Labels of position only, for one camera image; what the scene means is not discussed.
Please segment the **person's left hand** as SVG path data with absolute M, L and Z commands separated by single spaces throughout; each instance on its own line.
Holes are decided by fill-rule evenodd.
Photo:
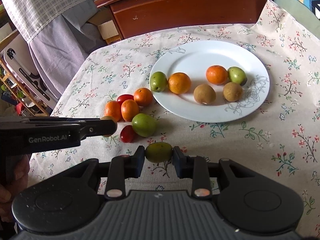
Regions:
M 30 157 L 30 154 L 25 154 L 21 161 L 16 165 L 14 169 L 15 179 L 10 185 L 1 185 L 1 220 L 3 222 L 13 221 L 13 215 L 11 211 L 12 201 L 16 195 L 18 195 L 28 186 Z

